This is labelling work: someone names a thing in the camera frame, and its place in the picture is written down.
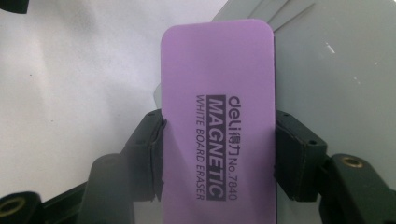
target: white surface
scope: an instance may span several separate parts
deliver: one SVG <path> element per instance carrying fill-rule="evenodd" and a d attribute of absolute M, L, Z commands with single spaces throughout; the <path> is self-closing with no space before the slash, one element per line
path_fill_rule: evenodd
<path fill-rule="evenodd" d="M 232 0 L 216 20 L 246 18 L 237 2 L 257 6 Z M 265 19 L 267 9 L 250 11 Z M 289 0 L 271 14 L 277 108 L 326 140 L 330 155 L 366 159 L 396 189 L 396 2 Z M 290 202 L 281 188 L 277 212 L 279 224 L 321 223 L 317 203 Z"/>
<path fill-rule="evenodd" d="M 225 2 L 32 0 L 27 15 L 0 10 L 0 197 L 32 190 L 46 201 L 120 152 L 155 109 L 163 32 L 211 21 Z"/>

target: black plastic part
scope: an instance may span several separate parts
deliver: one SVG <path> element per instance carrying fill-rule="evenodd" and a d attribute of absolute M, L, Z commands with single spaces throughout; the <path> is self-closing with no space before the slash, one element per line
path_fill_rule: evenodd
<path fill-rule="evenodd" d="M 148 113 L 122 150 L 127 158 L 134 202 L 161 199 L 163 188 L 163 127 L 161 110 Z"/>
<path fill-rule="evenodd" d="M 43 203 L 46 224 L 76 223 L 86 183 Z"/>
<path fill-rule="evenodd" d="M 324 224 L 396 223 L 396 195 L 361 158 L 332 156 L 321 169 L 318 190 Z"/>
<path fill-rule="evenodd" d="M 0 200 L 1 224 L 44 224 L 40 196 L 33 192 L 10 194 Z"/>
<path fill-rule="evenodd" d="M 0 8 L 14 13 L 26 14 L 29 0 L 0 0 Z"/>
<path fill-rule="evenodd" d="M 85 188 L 77 224 L 134 224 L 126 160 L 120 154 L 96 160 Z"/>
<path fill-rule="evenodd" d="M 290 114 L 276 111 L 275 178 L 291 200 L 315 202 L 315 178 L 327 144 Z"/>

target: purple eraser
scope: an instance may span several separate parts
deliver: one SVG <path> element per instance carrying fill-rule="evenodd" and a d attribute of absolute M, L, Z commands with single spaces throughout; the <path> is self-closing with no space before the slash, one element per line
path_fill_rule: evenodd
<path fill-rule="evenodd" d="M 181 25 L 162 42 L 164 224 L 276 223 L 274 35 Z"/>

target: magnetic eraser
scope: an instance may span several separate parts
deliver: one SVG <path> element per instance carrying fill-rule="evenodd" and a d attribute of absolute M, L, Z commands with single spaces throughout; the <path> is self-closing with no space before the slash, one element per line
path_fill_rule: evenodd
<path fill-rule="evenodd" d="M 270 26 L 175 26 L 161 57 L 163 223 L 276 223 Z"/>

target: clamp jaw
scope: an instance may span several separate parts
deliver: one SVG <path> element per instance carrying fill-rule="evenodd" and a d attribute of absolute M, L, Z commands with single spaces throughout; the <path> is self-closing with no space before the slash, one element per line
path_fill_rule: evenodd
<path fill-rule="evenodd" d="M 161 110 L 148 113 L 121 154 L 93 163 L 87 183 L 42 203 L 22 192 L 0 200 L 0 223 L 134 223 L 132 202 L 161 199 Z M 326 154 L 327 144 L 292 115 L 276 112 L 275 178 L 288 197 L 315 202 L 324 224 L 396 223 L 396 193 L 358 157 Z"/>

